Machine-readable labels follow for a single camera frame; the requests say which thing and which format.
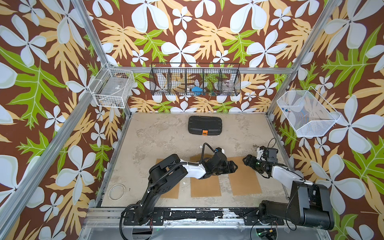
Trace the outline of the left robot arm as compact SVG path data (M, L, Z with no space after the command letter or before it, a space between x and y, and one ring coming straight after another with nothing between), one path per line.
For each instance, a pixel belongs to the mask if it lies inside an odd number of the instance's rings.
M238 166L227 159L222 148L214 149L208 143L202 145L198 162L187 162L177 154L172 154L149 170L149 182L142 199L122 211L120 225L129 218L129 214L133 215L135 224L146 224L161 195L172 190L184 178L204 180L212 176L233 174L237 169Z

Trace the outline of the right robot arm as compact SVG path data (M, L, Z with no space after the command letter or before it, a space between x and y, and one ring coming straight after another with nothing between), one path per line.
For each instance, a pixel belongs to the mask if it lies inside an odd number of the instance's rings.
M243 158L246 166L266 179L279 181L291 191L288 203L264 200L258 207L258 220L267 224L274 220L291 222L296 226L331 230L335 225L330 192L327 187L305 180L277 160L278 150L259 147L257 155Z

